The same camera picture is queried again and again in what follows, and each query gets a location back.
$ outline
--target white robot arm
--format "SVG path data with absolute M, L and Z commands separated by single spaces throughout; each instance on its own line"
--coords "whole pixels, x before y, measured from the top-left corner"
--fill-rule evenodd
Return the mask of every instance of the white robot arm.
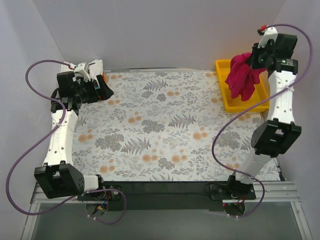
M 262 31 L 261 41 L 253 46 L 251 68 L 265 67 L 268 70 L 270 95 L 274 95 L 296 79 L 298 62 L 290 59 L 297 37 L 278 34 L 275 27 Z M 293 88 L 270 100 L 267 121 L 252 135 L 253 147 L 238 170 L 256 176 L 271 159 L 284 154 L 301 133 L 293 116 Z M 235 173 L 235 179 L 243 184 L 252 184 L 253 179 Z
M 57 75 L 59 88 L 53 93 L 67 109 L 64 121 L 51 135 L 47 155 L 42 167 L 36 167 L 34 176 L 45 195 L 51 198 L 81 195 L 87 191 L 102 188 L 100 175 L 82 175 L 73 164 L 72 143 L 78 113 L 83 103 L 95 103 L 109 99 L 114 92 L 108 88 L 103 78 L 102 60 L 94 60 L 78 65 L 62 65 Z M 56 102 L 51 102 L 52 128 L 63 115 Z

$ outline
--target floral pattern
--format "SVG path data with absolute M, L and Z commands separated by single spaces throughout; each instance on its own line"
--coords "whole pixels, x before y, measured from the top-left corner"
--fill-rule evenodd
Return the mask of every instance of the floral pattern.
M 114 95 L 83 104 L 73 138 L 74 166 L 106 181 L 226 181 L 231 171 L 212 157 L 213 138 L 234 113 L 225 112 L 215 73 L 105 73 Z M 263 122 L 247 113 L 228 126 L 217 157 L 239 168 L 253 131 Z M 257 176 L 277 181 L 274 160 Z

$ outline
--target yellow tray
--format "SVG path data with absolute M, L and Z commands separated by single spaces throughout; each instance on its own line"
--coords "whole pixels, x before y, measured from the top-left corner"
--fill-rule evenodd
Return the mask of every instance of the yellow tray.
M 230 62 L 231 60 L 217 60 L 215 62 L 216 75 L 220 83 L 223 104 L 226 112 L 242 112 L 252 105 L 257 104 L 269 97 L 260 75 L 260 83 L 254 85 L 255 91 L 248 101 L 241 101 L 241 96 L 232 99 L 229 86 L 225 83 L 227 76 L 230 73 Z M 250 112 L 263 112 L 267 109 L 269 109 L 269 101 L 256 106 L 255 108 L 251 109 Z

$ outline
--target pink towel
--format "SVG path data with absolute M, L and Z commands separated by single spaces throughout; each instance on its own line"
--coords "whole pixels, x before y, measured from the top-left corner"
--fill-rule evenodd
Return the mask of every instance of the pink towel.
M 230 73 L 225 80 L 231 91 L 231 98 L 235 99 L 241 95 L 241 101 L 248 101 L 255 91 L 255 84 L 260 83 L 259 75 L 265 68 L 251 69 L 246 60 L 251 53 L 237 55 L 231 60 Z

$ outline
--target white wall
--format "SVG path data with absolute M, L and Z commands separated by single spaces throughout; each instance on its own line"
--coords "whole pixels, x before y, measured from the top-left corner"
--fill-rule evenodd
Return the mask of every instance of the white wall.
M 33 0 L 66 61 L 212 69 L 250 52 L 285 0 Z
M 5 181 L 14 161 L 51 127 L 50 102 L 35 95 L 24 80 L 30 64 L 41 59 L 63 60 L 31 0 L 0 0 L 0 233 L 3 240 L 21 237 L 26 216 L 9 203 Z M 30 76 L 33 86 L 50 95 L 59 66 L 39 66 Z M 48 142 L 22 160 L 13 172 L 10 189 L 15 202 L 29 210 L 35 186 L 34 168 L 46 155 Z
M 314 47 L 312 67 L 293 94 L 293 114 L 296 124 L 302 126 L 302 134 L 278 160 L 284 176 L 297 186 L 313 239 L 320 239 L 320 2 L 286 0 L 275 22 L 301 27 L 311 37 Z M 308 56 L 307 42 L 299 34 L 293 58 L 299 60 L 300 73 L 305 69 Z

